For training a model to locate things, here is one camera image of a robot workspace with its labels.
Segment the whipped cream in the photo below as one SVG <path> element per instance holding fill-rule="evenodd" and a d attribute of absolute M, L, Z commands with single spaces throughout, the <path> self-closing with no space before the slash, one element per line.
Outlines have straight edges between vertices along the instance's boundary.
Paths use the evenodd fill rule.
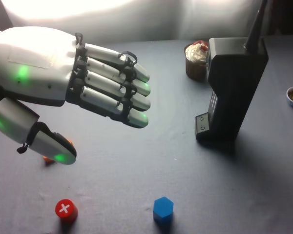
<path fill-rule="evenodd" d="M 207 51 L 204 49 L 201 49 L 201 46 L 206 46 L 204 44 L 196 44 L 196 45 L 190 45 L 186 49 L 186 57 L 191 62 L 205 62 Z"/>

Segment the gray table surface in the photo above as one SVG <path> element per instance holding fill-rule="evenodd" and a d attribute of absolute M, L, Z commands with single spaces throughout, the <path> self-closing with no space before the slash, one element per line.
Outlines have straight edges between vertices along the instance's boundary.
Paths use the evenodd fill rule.
<path fill-rule="evenodd" d="M 46 167 L 0 133 L 0 234 L 157 234 L 152 207 L 162 196 L 174 202 L 172 234 L 293 234 L 293 37 L 265 41 L 270 60 L 232 153 L 195 140 L 211 88 L 185 74 L 189 41 L 106 45 L 134 52 L 149 71 L 149 125 L 29 104 L 78 158 Z M 70 229 L 54 212 L 63 198 L 79 209 Z"/>

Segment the white robotic hand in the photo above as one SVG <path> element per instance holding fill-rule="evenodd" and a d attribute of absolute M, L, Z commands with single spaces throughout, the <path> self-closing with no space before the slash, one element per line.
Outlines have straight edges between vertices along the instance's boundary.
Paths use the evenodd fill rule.
<path fill-rule="evenodd" d="M 76 160 L 74 147 L 17 100 L 50 106 L 67 101 L 132 127 L 147 126 L 142 111 L 150 108 L 149 75 L 136 56 L 82 39 L 44 27 L 0 32 L 0 131 L 23 144 L 19 153 L 29 147 L 64 164 Z"/>

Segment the cupcake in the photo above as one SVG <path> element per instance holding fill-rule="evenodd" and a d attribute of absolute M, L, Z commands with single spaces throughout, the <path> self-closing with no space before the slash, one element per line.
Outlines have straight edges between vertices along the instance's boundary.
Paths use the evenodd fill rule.
<path fill-rule="evenodd" d="M 185 47 L 186 74 L 190 79 L 203 81 L 206 76 L 208 43 L 198 40 Z"/>

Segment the blue block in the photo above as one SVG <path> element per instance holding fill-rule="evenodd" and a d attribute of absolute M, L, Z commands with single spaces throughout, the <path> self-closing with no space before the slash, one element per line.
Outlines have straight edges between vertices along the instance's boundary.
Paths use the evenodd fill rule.
<path fill-rule="evenodd" d="M 174 203 L 167 197 L 155 200 L 153 207 L 153 218 L 160 224 L 170 223 L 172 220 L 172 210 Z"/>

